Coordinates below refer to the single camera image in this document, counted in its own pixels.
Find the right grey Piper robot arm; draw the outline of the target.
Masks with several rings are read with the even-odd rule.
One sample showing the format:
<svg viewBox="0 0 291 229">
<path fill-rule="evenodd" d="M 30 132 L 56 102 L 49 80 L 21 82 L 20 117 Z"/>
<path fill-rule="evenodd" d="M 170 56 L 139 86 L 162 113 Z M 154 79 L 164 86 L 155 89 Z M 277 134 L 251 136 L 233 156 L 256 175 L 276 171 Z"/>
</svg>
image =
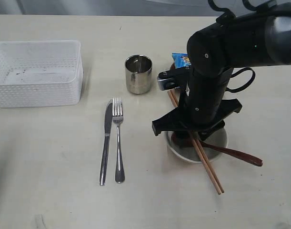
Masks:
<svg viewBox="0 0 291 229">
<path fill-rule="evenodd" d="M 159 73 L 159 88 L 180 89 L 179 105 L 152 122 L 155 135 L 164 131 L 196 132 L 205 140 L 222 129 L 225 118 L 240 112 L 237 99 L 225 100 L 229 80 L 254 67 L 291 65 L 291 2 L 274 0 L 259 6 L 243 2 L 250 13 L 236 17 L 222 12 L 214 24 L 195 32 L 187 42 L 190 65 Z"/>
</svg>

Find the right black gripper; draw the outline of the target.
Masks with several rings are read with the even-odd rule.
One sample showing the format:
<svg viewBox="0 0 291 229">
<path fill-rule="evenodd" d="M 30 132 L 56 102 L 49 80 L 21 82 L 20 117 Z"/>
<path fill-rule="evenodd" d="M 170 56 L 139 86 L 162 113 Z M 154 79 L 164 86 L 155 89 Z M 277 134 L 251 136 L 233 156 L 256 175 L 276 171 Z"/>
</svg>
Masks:
<svg viewBox="0 0 291 229">
<path fill-rule="evenodd" d="M 226 117 L 242 109 L 238 99 L 223 100 L 224 92 L 223 89 L 198 89 L 189 93 L 181 90 L 178 106 L 152 121 L 154 134 L 193 131 L 198 133 L 201 140 L 207 139 L 225 126 Z"/>
</svg>

